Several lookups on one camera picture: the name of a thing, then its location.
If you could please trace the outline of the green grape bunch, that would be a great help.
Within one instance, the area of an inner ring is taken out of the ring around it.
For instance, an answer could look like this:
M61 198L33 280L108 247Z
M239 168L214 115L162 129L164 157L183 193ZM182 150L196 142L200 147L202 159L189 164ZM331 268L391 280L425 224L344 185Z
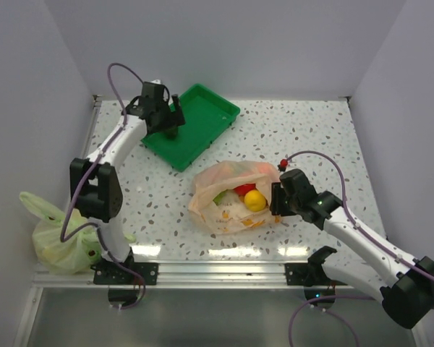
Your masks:
M220 192L219 194L217 194L217 195L213 198L213 202L214 202L216 205L220 205L222 199L226 196L226 193L227 193L227 190L224 190L224 191Z

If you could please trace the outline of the red fruit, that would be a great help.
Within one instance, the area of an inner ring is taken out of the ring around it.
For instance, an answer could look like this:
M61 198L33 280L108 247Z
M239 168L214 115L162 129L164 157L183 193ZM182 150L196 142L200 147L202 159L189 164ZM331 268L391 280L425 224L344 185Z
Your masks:
M239 196L245 196L248 192L256 189L256 184L243 184L233 188L233 191Z

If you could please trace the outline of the green lime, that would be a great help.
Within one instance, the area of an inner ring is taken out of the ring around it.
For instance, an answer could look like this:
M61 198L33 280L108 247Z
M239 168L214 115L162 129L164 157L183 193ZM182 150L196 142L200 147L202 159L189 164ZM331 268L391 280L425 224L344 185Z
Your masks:
M167 139L169 140L174 140L176 139L177 135L178 135L179 129L178 127L171 127L169 129L167 129L164 134L166 136Z

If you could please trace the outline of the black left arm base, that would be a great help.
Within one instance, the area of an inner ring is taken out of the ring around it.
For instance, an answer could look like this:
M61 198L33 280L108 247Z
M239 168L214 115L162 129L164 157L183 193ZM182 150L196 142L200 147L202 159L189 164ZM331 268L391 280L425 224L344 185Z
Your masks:
M106 286L128 286L157 283L159 264L157 262L136 262L130 254L125 262L117 264L102 258L90 266L94 272L93 283Z

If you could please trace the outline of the yellow lemon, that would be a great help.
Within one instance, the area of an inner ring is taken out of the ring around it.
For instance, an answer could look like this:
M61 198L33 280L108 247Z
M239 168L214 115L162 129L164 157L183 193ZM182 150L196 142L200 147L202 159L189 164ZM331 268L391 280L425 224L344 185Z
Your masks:
M265 209L267 200L257 189L253 189L244 196L244 204L248 210L256 213Z

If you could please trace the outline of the orange translucent plastic bag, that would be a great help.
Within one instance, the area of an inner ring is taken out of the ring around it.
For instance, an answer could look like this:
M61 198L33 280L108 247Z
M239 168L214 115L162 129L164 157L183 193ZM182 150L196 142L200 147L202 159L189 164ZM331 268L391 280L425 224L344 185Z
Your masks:
M192 181L193 197L188 210L193 221L212 234L234 234L282 221L271 214L271 184L279 181L275 166L266 162L230 161L217 163L198 173ZM244 196L233 188L243 184L256 184L256 189L266 198L267 205L260 212L248 210ZM227 190L220 205L213 198Z

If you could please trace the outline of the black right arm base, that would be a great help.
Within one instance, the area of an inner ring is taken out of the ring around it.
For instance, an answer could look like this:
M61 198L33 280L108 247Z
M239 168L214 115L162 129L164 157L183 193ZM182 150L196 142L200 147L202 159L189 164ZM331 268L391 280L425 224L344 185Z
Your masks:
M321 247L307 258L306 262L288 262L284 264L284 275L288 286L345 286L329 278L323 270L325 261L337 250L330 246Z

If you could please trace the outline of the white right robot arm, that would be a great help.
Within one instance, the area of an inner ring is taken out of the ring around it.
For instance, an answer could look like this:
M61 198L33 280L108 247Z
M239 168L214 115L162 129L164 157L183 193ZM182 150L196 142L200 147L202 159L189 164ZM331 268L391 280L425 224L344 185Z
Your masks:
M308 257L302 270L285 266L289 285L347 284L380 302L386 314L406 329L434 309L434 261L417 259L391 244L349 212L336 195L316 192L303 171L287 171L271 185L270 211L274 216L298 215L360 258L345 262L338 248L321 247Z

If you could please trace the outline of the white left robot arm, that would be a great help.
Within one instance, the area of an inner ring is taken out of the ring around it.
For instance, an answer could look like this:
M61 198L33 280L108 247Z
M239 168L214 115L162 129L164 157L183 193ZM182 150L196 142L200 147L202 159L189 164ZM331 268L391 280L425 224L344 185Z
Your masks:
M86 158L75 158L69 166L71 202L68 215L77 209L96 229L102 257L114 262L112 278L125 284L134 279L135 265L128 261L131 247L122 230L119 214L123 193L118 172L133 148L156 133L174 139L184 114L177 95L158 80L144 82L139 96L122 106L122 114L109 136Z

